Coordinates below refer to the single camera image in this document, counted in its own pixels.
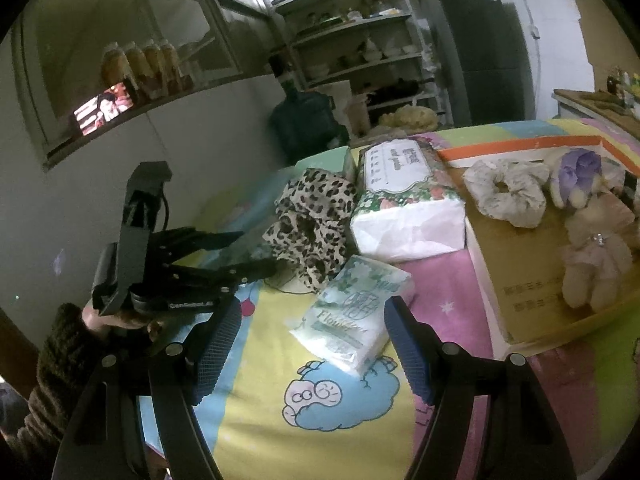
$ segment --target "blue cartoon sheep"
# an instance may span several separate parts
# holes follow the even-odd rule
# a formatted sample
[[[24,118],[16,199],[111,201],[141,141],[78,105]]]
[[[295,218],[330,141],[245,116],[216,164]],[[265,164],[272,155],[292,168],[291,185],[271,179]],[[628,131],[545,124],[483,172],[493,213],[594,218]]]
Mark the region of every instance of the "blue cartoon sheep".
[[[379,357],[363,378],[350,376],[327,362],[309,361],[298,370],[284,394],[282,416],[304,430],[345,430],[380,418],[391,409],[400,388],[398,367]]]

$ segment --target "smartphone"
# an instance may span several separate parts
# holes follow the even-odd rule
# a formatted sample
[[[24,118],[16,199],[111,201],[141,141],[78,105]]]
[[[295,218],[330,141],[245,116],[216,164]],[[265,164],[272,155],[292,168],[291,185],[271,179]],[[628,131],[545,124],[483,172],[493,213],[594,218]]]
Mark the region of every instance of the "smartphone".
[[[89,99],[74,112],[82,134],[88,135],[133,106],[133,100],[124,83],[117,83]]]

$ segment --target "window sill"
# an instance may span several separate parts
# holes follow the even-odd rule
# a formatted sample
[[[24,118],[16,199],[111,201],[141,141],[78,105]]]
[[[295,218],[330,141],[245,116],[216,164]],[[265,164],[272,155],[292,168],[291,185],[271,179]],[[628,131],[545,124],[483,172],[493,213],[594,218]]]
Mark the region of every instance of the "window sill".
[[[197,89],[193,89],[187,92],[182,92],[181,94],[177,94],[174,96],[169,96],[167,98],[158,100],[158,101],[154,101],[152,103],[143,105],[141,107],[133,107],[125,112],[123,112],[119,117],[115,118],[113,121],[110,121],[108,124],[105,124],[103,127],[101,127],[99,130],[95,130],[94,132],[91,132],[90,134],[88,134],[87,136],[82,136],[82,137],[70,137],[69,139],[63,141],[61,144],[57,145],[55,148],[49,150],[47,152],[47,160],[44,162],[44,164],[42,165],[43,169],[45,171],[50,170],[51,168],[53,168],[54,166],[56,166],[57,164],[59,164],[60,162],[62,162],[65,158],[67,158],[69,155],[71,155],[73,152],[75,152],[76,150],[79,150],[80,148],[82,148],[83,146],[87,145],[89,142],[91,142],[94,139],[97,139],[100,136],[103,136],[104,134],[108,133],[109,131],[113,130],[114,128],[117,128],[118,126],[120,126],[121,124],[125,123],[126,121],[129,121],[135,117],[138,117],[142,114],[146,114],[148,111],[153,110],[154,108],[158,108],[160,106],[163,106],[167,103],[170,103],[172,101],[181,99],[183,97],[187,97],[191,94],[195,94],[197,92],[202,92],[204,90],[209,90],[211,88],[216,88],[218,86],[222,86],[228,83],[233,83],[235,81],[239,81],[241,79],[246,79],[246,78],[250,78],[250,77],[254,77],[254,76],[258,76],[258,75],[264,75],[265,73],[252,73],[252,74],[236,74],[233,76],[228,76],[225,78],[221,78],[218,79],[217,81],[210,83],[206,86],[197,88]]]

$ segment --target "dark gray refrigerator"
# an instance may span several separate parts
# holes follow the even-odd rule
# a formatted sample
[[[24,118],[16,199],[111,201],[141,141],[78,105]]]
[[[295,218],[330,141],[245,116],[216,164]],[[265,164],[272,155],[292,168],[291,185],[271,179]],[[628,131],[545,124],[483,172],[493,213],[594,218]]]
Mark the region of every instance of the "dark gray refrigerator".
[[[521,121],[516,31],[500,0],[420,0],[442,63],[454,126]]]

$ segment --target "wooden countertop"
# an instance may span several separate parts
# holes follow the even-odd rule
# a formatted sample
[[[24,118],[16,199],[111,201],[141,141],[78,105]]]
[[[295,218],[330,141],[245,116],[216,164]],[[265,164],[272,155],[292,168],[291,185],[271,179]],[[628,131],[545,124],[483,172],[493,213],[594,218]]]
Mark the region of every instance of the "wooden countertop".
[[[575,90],[554,90],[554,96],[568,99],[601,116],[617,127],[640,139],[640,121],[624,108],[616,104],[617,99],[607,92],[581,92]]]

